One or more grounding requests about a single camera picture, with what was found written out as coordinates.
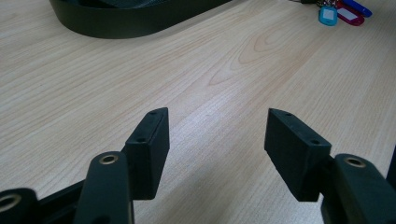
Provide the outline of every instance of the black plastic base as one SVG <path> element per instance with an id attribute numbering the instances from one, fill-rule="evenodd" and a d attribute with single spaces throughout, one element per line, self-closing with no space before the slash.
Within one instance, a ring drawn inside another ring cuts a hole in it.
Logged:
<path id="1" fill-rule="evenodd" d="M 151 35 L 232 0 L 168 0 L 144 7 L 87 7 L 81 0 L 49 0 L 59 21 L 70 30 L 98 38 Z"/>

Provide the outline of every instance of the metal ring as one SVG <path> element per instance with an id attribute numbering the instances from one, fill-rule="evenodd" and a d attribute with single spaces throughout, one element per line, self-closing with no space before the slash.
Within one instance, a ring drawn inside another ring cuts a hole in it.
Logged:
<path id="1" fill-rule="evenodd" d="M 109 165 L 111 163 L 116 162 L 119 159 L 119 156 L 117 155 L 106 155 L 102 157 L 99 162 L 102 163 L 103 165 Z"/>
<path id="2" fill-rule="evenodd" d="M 344 159 L 344 162 L 346 162 L 347 164 L 349 164 L 351 166 L 355 166 L 358 168 L 366 167 L 366 163 L 364 163 L 363 161 L 359 160 L 358 158 L 354 158 L 354 157 L 346 157 Z"/>
<path id="3" fill-rule="evenodd" d="M 17 205 L 21 201 L 22 197 L 19 194 L 8 194 L 2 198 L 0 198 L 0 213 L 5 212 L 15 205 Z"/>

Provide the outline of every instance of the wood grain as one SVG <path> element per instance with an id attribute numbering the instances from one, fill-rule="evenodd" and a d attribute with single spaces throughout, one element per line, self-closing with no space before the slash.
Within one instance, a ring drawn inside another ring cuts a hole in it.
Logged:
<path id="1" fill-rule="evenodd" d="M 170 112 L 171 149 L 136 223 L 322 223 L 263 150 L 269 107 L 287 110 L 385 175 L 396 144 L 396 2 L 361 3 L 362 27 L 316 6 L 234 0 L 155 35 L 104 40 L 63 27 L 46 0 L 0 2 L 0 190 L 39 198 Z"/>

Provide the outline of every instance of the wooden table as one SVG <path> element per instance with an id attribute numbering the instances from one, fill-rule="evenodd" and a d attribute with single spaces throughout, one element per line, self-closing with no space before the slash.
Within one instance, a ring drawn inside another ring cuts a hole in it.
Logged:
<path id="1" fill-rule="evenodd" d="M 363 0 L 362 27 L 318 8 L 234 0 L 155 35 L 107 40 L 63 27 L 46 0 L 0 2 L 0 190 L 39 198 L 85 178 L 167 106 L 171 148 L 136 223 L 322 223 L 263 149 L 269 107 L 295 114 L 385 175 L 396 144 L 396 1 Z"/>

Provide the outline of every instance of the red key tag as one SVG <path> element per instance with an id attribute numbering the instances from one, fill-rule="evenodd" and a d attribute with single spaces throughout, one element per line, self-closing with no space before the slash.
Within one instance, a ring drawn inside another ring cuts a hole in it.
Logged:
<path id="1" fill-rule="evenodd" d="M 360 26 L 364 23 L 364 17 L 359 12 L 340 2 L 337 3 L 337 15 L 350 25 Z"/>

